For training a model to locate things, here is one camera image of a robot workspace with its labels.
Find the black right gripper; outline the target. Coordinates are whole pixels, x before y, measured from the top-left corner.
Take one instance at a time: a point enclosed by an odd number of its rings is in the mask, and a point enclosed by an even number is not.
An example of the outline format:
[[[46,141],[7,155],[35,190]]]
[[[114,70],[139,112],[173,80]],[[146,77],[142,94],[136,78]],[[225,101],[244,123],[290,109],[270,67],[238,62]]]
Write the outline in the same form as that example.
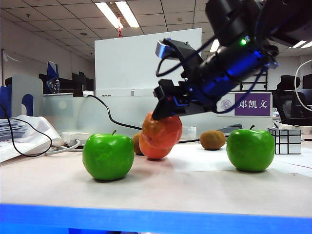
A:
[[[154,89],[158,104],[152,113],[155,120],[173,116],[188,116],[204,112],[216,112],[221,98],[221,85],[211,74],[188,73],[187,86],[191,96],[183,96],[186,89],[175,86],[170,79],[160,79]]]

